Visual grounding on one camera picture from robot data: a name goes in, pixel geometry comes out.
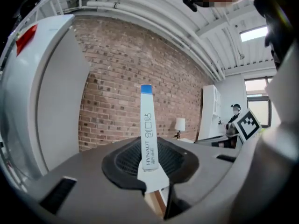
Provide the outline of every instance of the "lamp shade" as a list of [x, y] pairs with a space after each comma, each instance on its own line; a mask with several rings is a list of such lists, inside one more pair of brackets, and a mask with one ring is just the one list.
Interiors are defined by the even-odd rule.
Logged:
[[185, 131], [185, 118], [177, 118], [174, 128], [178, 131]]

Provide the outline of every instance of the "brick wall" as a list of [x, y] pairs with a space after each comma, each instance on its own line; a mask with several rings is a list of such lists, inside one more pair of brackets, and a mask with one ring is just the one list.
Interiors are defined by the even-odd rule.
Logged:
[[80, 150], [139, 136], [140, 85], [152, 84], [157, 135], [194, 140], [201, 93], [212, 81], [194, 61], [156, 34], [120, 20], [76, 16], [76, 38], [91, 63], [79, 117]]

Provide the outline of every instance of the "white ceiling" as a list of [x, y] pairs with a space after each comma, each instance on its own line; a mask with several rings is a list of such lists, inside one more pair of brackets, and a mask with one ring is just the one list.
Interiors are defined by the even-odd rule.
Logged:
[[[118, 7], [108, 11], [91, 8], [86, 6], [87, 1], [82, 0], [77, 14], [116, 17], [151, 29], [190, 55], [215, 81], [223, 80], [227, 75], [274, 67], [270, 48], [264, 47], [263, 37], [241, 42], [240, 32], [266, 25], [252, 1], [241, 1], [227, 8], [198, 7], [194, 13], [182, 0], [143, 0], [153, 4], [154, 8], [141, 5], [139, 1], [97, 0], [129, 6], [130, 14], [120, 13]], [[187, 48], [178, 44], [178, 40]]]

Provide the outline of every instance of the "red sticker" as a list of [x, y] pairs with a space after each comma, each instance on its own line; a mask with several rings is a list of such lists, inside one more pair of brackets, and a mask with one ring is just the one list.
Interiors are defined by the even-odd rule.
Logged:
[[29, 40], [36, 33], [37, 24], [30, 27], [15, 43], [17, 45], [17, 56], [24, 49]]

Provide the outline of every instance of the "lamp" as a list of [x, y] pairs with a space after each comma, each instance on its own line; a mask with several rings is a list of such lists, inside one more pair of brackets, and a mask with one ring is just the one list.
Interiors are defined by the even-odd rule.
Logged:
[[174, 128], [178, 131], [178, 133], [177, 133], [177, 135], [175, 135], [175, 137], [177, 138], [177, 140], [179, 140], [180, 132], [185, 131], [185, 118], [177, 118], [176, 125]]

